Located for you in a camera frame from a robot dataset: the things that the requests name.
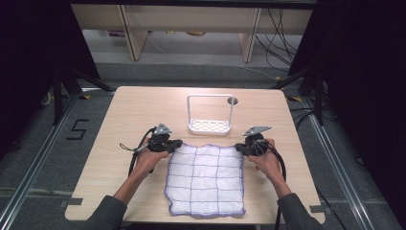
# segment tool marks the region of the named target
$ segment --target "wooden table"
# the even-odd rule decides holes
[[[234,106],[231,131],[226,136],[197,136],[188,129],[187,96],[190,94],[232,94]],[[217,116],[230,105],[224,101],[192,103],[193,112],[207,119]],[[120,87],[107,111],[95,144],[80,176],[73,198],[82,198],[81,205],[69,205],[65,216],[70,220],[88,219],[105,195],[113,195],[125,181],[131,149],[138,146],[144,134],[164,123],[173,133],[170,139],[181,139],[189,145],[214,144],[223,147],[243,143],[242,133],[251,126],[271,126],[265,137],[274,138],[283,157],[287,183],[298,194],[310,213],[310,206],[319,206],[313,179],[294,127],[284,95],[279,90],[180,87]],[[169,159],[161,160],[141,185],[124,215],[125,221],[271,224],[277,214],[277,195],[263,173],[254,172],[254,164],[244,160],[244,206],[246,214],[229,218],[172,217],[164,196]],[[324,213],[310,213],[320,222]]]

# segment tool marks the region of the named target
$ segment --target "person's arm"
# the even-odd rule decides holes
[[[82,225],[82,229],[114,230],[120,227],[126,205],[134,196],[143,180],[155,165],[169,156],[167,151],[151,152],[144,149],[138,154],[137,163],[131,175],[113,196],[107,195],[93,215]]]
[[[275,147],[273,139],[266,139],[269,144]],[[317,230],[325,229],[321,223],[308,214],[296,194],[292,194],[289,186],[281,174],[281,166],[278,158],[270,150],[262,156],[248,156],[248,160],[256,164],[256,170],[266,175],[278,196],[278,205],[283,213],[286,229],[294,230]]]

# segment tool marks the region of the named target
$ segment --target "sleeve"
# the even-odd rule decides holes
[[[317,219],[313,218],[307,212],[296,194],[290,194],[280,198],[278,205],[281,208],[284,221],[286,222],[286,229],[325,229]]]
[[[93,215],[83,224],[81,229],[115,230],[120,227],[126,205],[117,198],[107,195],[101,201]]]

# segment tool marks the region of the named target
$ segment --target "white cloth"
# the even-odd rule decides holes
[[[242,154],[234,147],[183,144],[170,156],[165,195],[172,215],[245,214]]]

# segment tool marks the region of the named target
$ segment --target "metal rod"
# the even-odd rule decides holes
[[[306,106],[310,108],[312,107],[312,103],[309,98],[304,98],[304,103]],[[367,209],[352,185],[352,182],[350,181],[350,178],[343,164],[341,163],[334,146],[331,144],[328,138],[325,128],[319,125],[317,118],[314,115],[310,115],[309,117],[360,228],[366,230],[375,229]]]
[[[42,144],[41,149],[36,155],[33,163],[27,170],[24,175],[23,180],[20,182],[19,186],[15,190],[14,194],[11,197],[7,207],[2,211],[0,216],[0,227],[2,230],[10,229],[14,219],[16,218],[21,206],[23,205],[27,194],[30,191],[31,186],[33,185],[35,179],[37,178],[42,166],[48,158],[49,152],[51,151],[57,136],[60,133],[61,128],[63,127],[66,118],[69,115],[71,108],[74,103],[78,100],[77,95],[71,95],[64,106],[65,113],[59,120],[59,122],[54,125],[45,139],[44,144]]]

